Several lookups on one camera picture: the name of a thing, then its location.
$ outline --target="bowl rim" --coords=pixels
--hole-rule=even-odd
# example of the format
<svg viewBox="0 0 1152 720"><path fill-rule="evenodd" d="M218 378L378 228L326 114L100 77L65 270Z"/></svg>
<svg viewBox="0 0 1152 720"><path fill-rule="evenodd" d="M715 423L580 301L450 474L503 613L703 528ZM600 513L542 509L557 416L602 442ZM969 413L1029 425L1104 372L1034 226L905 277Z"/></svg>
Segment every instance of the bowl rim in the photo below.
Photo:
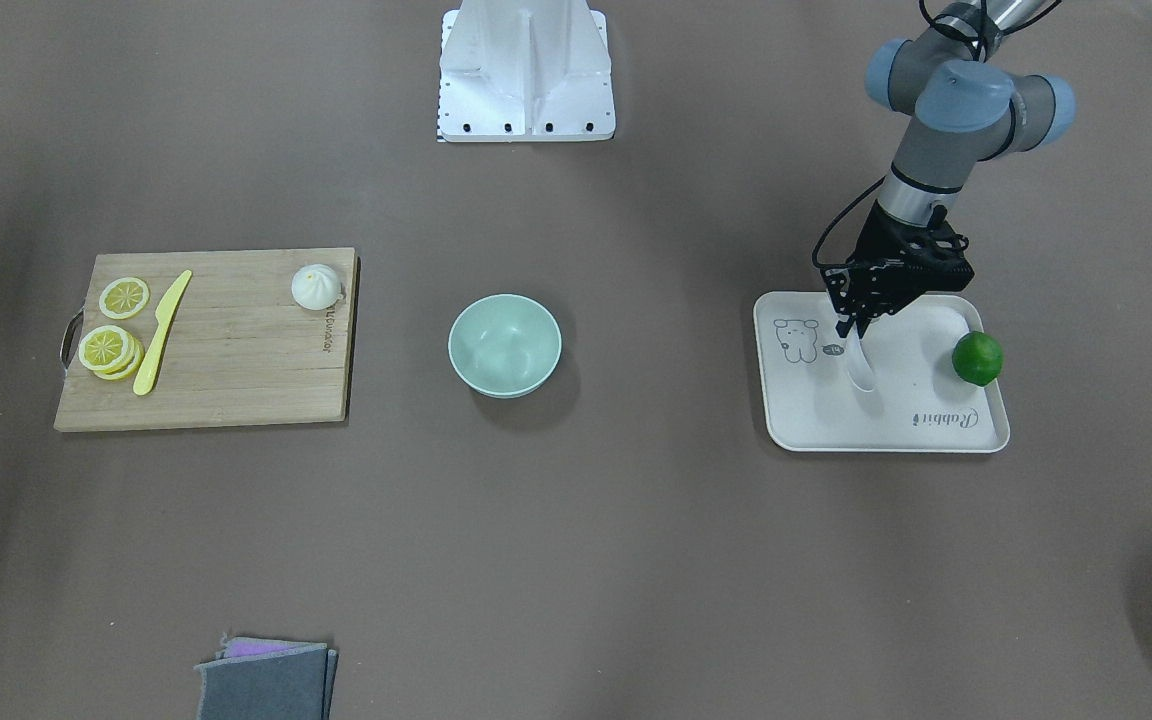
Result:
<svg viewBox="0 0 1152 720"><path fill-rule="evenodd" d="M550 363L550 367L545 369L545 372L540 374L540 379L538 379L538 381L531 382L530 386L526 386L525 388L511 392L493 392L479 387L475 382L470 382L470 379L465 378L465 373L462 373L461 367L456 364L456 356L452 355L452 339L456 336L456 327L457 325L461 324L461 319L465 318L468 311L472 310L477 305L483 304L483 302L490 300L500 300L500 297L507 297L508 300L521 300L526 302L526 304L538 306L541 313L545 313L545 318L550 319L550 326L554 328L554 334L558 334L558 351L554 353L554 359L552 361L552 363ZM562 328L558 327L558 319L554 319L554 314L550 312L547 306L541 305L540 302L531 300L531 297L528 297L526 295L518 295L515 291L499 291L494 293L494 295L484 296L480 297L479 300L476 300L475 302L470 302L470 304L465 305L465 309L461 310L461 313L456 316L456 320L452 320L452 328L447 332L447 359L450 361L452 369L456 370L457 378L461 378L461 381L467 384L467 386L470 386L470 388L472 388L475 392L483 393L483 395L488 397L501 397L502 400L509 400L509 397L522 397L526 395L529 392L535 391L536 388L540 387L541 384L548 381L550 376L554 373L554 367L558 367L558 361L559 357L562 356L562 354L563 354L563 332Z"/></svg>

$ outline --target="white tray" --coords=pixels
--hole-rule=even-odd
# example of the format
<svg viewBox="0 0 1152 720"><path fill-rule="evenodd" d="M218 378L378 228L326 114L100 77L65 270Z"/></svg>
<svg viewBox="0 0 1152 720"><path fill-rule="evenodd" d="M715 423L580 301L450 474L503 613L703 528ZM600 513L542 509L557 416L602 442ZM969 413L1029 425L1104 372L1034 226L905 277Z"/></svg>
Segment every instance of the white tray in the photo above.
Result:
<svg viewBox="0 0 1152 720"><path fill-rule="evenodd" d="M956 295L925 295L865 332L877 378L859 392L844 369L838 314L824 291L770 291L755 302L767 431L787 450L998 452L1011 438L998 381L954 373L960 338L980 316Z"/></svg>

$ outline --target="cutting board handle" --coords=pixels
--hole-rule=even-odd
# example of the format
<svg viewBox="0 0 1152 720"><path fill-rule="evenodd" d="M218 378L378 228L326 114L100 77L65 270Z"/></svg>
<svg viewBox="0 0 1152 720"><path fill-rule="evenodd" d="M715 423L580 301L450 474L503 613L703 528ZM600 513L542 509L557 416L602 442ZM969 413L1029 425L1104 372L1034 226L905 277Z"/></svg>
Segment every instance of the cutting board handle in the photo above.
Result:
<svg viewBox="0 0 1152 720"><path fill-rule="evenodd" d="M66 374L69 373L69 363L74 359L74 336L77 336L78 328L83 327L83 309L69 319L69 325L65 328L65 336L60 338L60 369Z"/></svg>

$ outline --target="lemon slice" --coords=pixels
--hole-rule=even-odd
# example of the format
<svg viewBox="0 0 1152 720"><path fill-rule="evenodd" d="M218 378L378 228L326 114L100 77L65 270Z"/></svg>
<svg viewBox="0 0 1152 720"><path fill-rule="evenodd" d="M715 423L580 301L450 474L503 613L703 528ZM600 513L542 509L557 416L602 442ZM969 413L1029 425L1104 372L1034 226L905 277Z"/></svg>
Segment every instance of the lemon slice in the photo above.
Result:
<svg viewBox="0 0 1152 720"><path fill-rule="evenodd" d="M136 354L136 340L118 325L101 325L78 342L78 362L93 373L123 369Z"/></svg>
<svg viewBox="0 0 1152 720"><path fill-rule="evenodd" d="M132 361L128 363L122 370L111 370L108 373L93 373L97 378L103 379L103 381L122 381L122 379L131 377L138 367L141 367L141 361L145 359L145 346L141 344L141 341L132 338Z"/></svg>
<svg viewBox="0 0 1152 720"><path fill-rule="evenodd" d="M124 320L150 304L150 286L141 278L119 278L100 293L100 311L111 320Z"/></svg>

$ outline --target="black cable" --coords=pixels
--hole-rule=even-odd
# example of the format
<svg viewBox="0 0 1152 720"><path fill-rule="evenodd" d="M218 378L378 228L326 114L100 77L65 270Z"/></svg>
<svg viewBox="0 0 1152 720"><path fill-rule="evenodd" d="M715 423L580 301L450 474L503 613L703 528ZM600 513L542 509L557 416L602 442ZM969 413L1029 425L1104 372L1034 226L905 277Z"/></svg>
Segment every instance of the black cable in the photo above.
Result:
<svg viewBox="0 0 1152 720"><path fill-rule="evenodd" d="M1043 8L1041 13L1038 13L1032 18L1025 20L1025 22L1020 23L1018 26L1007 28L1002 31L1002 35L1015 35L1023 31L1023 29L1031 26L1033 23L1037 23L1038 20L1046 18L1047 14L1055 10L1062 1L1064 0L1052 0L1052 3L1047 5L1046 8ZM922 14L923 18L927 21L929 28L932 28L942 36L950 38L950 40L961 41L961 44L967 46L969 53L972 53L972 60L980 60L982 52L984 54L984 59L986 60L988 60L993 54L993 47L990 46L990 38L987 33L984 32L984 22L986 22L986 18L990 16L988 0L980 0L980 22L978 23L978 26L972 28L977 33L975 40L972 40L972 38L955 36L954 33L948 32L947 29L941 28L941 24L937 23L937 18L933 18L932 13L929 12L927 0L918 0L918 13Z"/></svg>
<svg viewBox="0 0 1152 720"><path fill-rule="evenodd" d="M984 33L984 18L988 16L986 15L986 0L980 0L980 22L977 23L977 26L972 28L977 36L975 38L970 38L963 36L963 33L950 32L948 29L942 28L941 23L938 23L937 18L932 17L932 13L929 13L927 0L918 0L918 13L922 13L923 18L927 21L927 26L934 29L934 31L940 33L942 37L947 37L953 41L960 41L960 44L963 44L963 46L967 47L968 53L972 54L972 60L978 61L980 61L980 53L983 50L986 51L986 54L984 54L986 60L990 59L990 41L986 40L986 33ZM980 45L975 44L977 40L980 41Z"/></svg>
<svg viewBox="0 0 1152 720"><path fill-rule="evenodd" d="M852 210L856 210L856 205L861 205L861 203L864 202L870 195L873 195L873 191L878 190L878 187L881 184L882 184L882 179L878 179L878 182L870 185L869 189L865 190L864 192L861 192L861 195L856 197L855 200L851 200L850 204L847 204L846 209L842 209L842 213L838 213L836 217L833 218L833 220L831 220L829 227L824 228L824 233L820 233L820 240L817 241L817 247L812 249L812 265L814 266L816 270L850 268L851 265L841 263L821 264L820 247L824 247L824 241L826 241L826 238L829 236L829 233L833 232L833 228L835 228L838 223L841 223L842 219L847 218L847 213L851 213Z"/></svg>
<svg viewBox="0 0 1152 720"><path fill-rule="evenodd" d="M1052 0L1052 5L1047 5L1046 8L1043 8L1043 13L1038 13L1032 18L1025 20L1025 22L1020 23L1018 26L1007 28L1005 31L1002 31L1002 35L1011 35L1023 31L1023 29L1031 26L1033 23L1037 23L1038 20L1046 18L1047 13L1052 13L1052 10L1055 10L1056 6L1061 3L1062 0Z"/></svg>

